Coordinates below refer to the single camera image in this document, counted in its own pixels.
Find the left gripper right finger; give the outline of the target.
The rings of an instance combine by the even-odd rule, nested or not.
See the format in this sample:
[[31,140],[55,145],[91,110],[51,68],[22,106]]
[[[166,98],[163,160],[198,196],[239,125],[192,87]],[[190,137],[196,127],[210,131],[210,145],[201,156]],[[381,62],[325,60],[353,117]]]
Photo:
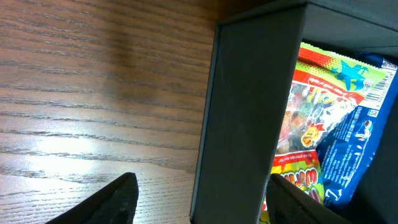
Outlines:
[[350,224],[279,174],[269,178],[266,203],[271,224]]

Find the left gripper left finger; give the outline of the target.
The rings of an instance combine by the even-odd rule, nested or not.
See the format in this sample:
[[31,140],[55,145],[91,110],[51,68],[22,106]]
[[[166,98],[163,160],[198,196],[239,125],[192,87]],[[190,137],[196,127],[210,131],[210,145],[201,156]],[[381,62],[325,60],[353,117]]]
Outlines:
[[132,224],[138,198],[137,177],[127,172],[47,224]]

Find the blue cookie roll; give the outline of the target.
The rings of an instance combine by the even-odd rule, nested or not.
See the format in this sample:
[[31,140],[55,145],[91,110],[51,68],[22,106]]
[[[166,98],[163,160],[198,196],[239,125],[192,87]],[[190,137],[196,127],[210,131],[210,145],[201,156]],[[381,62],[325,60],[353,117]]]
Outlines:
[[372,163],[397,96],[397,65],[375,53],[360,60],[386,72],[368,96],[317,147],[322,164],[324,205],[349,204],[362,176]]

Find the green gummy worms bag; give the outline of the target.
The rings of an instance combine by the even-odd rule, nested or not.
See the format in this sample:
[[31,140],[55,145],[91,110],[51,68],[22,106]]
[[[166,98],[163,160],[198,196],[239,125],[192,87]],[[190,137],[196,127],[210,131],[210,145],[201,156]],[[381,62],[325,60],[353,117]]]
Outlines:
[[[383,80],[359,54],[346,57],[301,43],[271,168],[324,207],[317,147]],[[372,163],[349,204],[329,208],[350,223],[397,222],[397,96]],[[261,223],[271,223],[266,198]]]

